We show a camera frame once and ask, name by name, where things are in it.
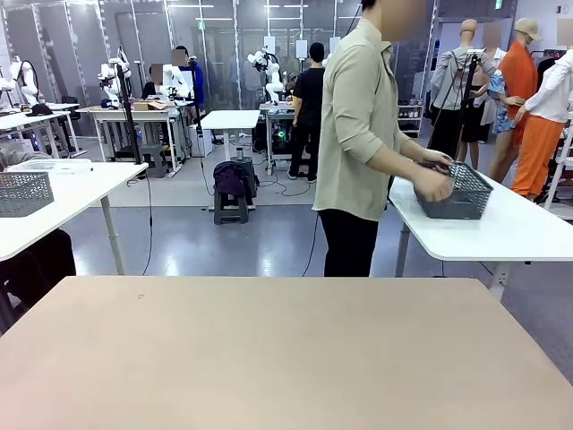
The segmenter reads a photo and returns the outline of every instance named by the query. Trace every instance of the orange pants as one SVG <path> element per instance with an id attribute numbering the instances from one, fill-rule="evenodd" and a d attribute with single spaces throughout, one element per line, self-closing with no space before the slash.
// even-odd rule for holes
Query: orange pants
<path id="1" fill-rule="evenodd" d="M 531 115 L 519 152 L 516 179 L 511 189 L 524 197 L 539 195 L 547 180 L 548 165 L 565 124 Z"/>

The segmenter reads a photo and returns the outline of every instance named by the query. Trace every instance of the shirt collar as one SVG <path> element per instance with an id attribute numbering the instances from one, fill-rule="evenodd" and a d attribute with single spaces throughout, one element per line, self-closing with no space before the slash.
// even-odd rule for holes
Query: shirt collar
<path id="1" fill-rule="evenodd" d="M 390 42 L 382 40 L 382 33 L 380 33 L 380 30 L 374 27 L 374 24 L 370 21 L 365 20 L 365 18 L 360 19 L 356 28 L 359 29 L 368 41 L 381 53 L 392 46 Z"/>

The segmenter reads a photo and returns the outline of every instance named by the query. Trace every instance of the gray floor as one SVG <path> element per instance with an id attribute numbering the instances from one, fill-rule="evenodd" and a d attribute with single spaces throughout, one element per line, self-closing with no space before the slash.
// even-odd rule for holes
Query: gray floor
<path id="1" fill-rule="evenodd" d="M 149 209 L 113 211 L 128 273 L 141 274 L 149 250 Z M 200 208 L 153 208 L 153 250 L 148 274 L 301 276 L 311 251 L 315 216 L 306 205 L 266 206 L 253 212 L 247 224 L 215 226 L 212 214 Z M 399 216 L 390 208 L 380 224 L 372 276 L 393 275 L 400 227 Z M 65 224 L 64 229 L 72 236 L 79 274 L 115 273 L 100 208 L 87 209 Z M 319 222 L 307 276 L 321 275 L 325 252 Z M 475 262 L 446 262 L 444 269 L 449 277 L 475 278 L 485 283 L 490 279 L 489 273 Z M 405 275 L 441 275 L 441 263 L 412 238 Z M 573 383 L 571 279 L 570 263 L 519 265 L 503 304 Z"/>

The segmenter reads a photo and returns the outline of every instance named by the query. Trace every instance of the brown tabletop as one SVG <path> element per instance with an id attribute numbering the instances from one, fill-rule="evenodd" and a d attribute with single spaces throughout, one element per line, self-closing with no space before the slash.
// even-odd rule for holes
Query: brown tabletop
<path id="1" fill-rule="evenodd" d="M 570 430 L 470 279 L 65 279 L 0 339 L 3 430 Z"/>

